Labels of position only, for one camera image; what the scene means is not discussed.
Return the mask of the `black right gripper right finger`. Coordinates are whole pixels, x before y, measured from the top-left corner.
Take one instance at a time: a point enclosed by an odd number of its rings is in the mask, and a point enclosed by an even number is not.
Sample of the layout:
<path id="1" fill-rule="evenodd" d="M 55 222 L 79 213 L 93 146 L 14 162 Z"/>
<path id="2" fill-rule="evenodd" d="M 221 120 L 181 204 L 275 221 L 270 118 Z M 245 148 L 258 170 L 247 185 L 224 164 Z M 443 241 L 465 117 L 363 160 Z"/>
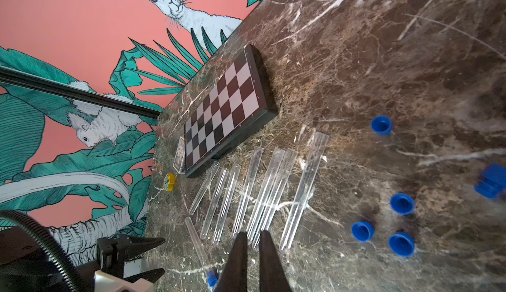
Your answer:
<path id="1" fill-rule="evenodd" d="M 260 292 L 292 291 L 269 231 L 260 233 Z"/>

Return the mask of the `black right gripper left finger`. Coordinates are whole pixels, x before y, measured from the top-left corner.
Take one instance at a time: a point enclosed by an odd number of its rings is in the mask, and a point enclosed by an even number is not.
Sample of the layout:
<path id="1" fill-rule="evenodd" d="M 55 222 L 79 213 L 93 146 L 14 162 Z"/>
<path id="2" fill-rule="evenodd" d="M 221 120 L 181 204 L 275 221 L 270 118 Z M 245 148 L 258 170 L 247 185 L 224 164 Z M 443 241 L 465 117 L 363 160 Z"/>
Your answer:
<path id="1" fill-rule="evenodd" d="M 233 243 L 229 259 L 216 285 L 216 292 L 247 291 L 248 239 L 240 232 Z"/>

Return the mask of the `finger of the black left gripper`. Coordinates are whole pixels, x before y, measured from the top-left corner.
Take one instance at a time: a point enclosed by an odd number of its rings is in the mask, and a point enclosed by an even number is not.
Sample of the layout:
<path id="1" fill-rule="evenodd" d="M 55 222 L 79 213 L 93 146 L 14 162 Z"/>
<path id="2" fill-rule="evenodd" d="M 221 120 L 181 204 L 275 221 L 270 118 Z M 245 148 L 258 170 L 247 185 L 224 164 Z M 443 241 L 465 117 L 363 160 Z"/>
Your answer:
<path id="1" fill-rule="evenodd" d="M 129 277 L 126 277 L 124 278 L 125 281 L 127 282 L 130 282 L 130 283 L 135 283 L 137 282 L 139 279 L 143 279 L 143 280 L 146 280 L 148 282 L 151 282 L 151 283 L 155 283 L 157 282 L 164 274 L 165 274 L 165 270 L 163 268 L 158 268 L 158 269 L 154 269 L 154 270 L 149 270 L 149 271 L 146 271 L 146 272 L 142 272 L 140 274 L 136 274 L 134 276 L 129 276 Z"/>
<path id="2" fill-rule="evenodd" d="M 114 276 L 124 276 L 126 262 L 165 242 L 163 237 L 135 237 L 125 234 L 98 239 L 98 260 L 101 271 Z"/>

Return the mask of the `blue rubber stopper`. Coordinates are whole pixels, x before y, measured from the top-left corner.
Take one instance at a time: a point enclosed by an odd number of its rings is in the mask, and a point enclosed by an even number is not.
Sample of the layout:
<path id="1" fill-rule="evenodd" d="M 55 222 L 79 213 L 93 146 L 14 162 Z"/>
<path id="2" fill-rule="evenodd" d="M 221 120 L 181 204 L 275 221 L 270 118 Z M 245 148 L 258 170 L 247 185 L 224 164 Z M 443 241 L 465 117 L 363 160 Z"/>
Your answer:
<path id="1" fill-rule="evenodd" d="M 505 168 L 498 164 L 490 164 L 480 174 L 474 190 L 482 196 L 497 199 L 505 189 Z"/>
<path id="2" fill-rule="evenodd" d="M 386 116 L 378 116 L 372 120 L 371 128 L 377 135 L 388 136 L 393 131 L 393 122 Z"/>
<path id="3" fill-rule="evenodd" d="M 390 249 L 403 258 L 411 257 L 415 253 L 415 240 L 406 233 L 395 233 L 388 240 Z"/>
<path id="4" fill-rule="evenodd" d="M 390 206 L 397 214 L 407 216 L 415 211 L 415 201 L 407 194 L 397 193 L 390 199 Z"/>
<path id="5" fill-rule="evenodd" d="M 374 226 L 369 222 L 354 223 L 351 232 L 353 237 L 361 243 L 369 242 L 375 234 Z"/>

